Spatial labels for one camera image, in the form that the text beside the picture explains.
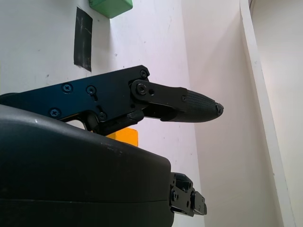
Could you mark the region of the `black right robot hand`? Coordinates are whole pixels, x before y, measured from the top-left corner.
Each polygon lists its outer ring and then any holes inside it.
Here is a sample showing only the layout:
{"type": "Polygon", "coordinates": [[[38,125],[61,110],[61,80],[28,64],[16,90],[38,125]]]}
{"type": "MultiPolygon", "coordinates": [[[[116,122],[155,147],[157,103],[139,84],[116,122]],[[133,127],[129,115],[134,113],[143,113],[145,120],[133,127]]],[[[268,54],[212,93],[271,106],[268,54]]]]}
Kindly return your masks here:
{"type": "Polygon", "coordinates": [[[223,114],[220,103],[148,76],[140,65],[0,97],[1,226],[170,227],[177,213],[207,213],[166,158],[109,138],[145,117],[223,114]]]}

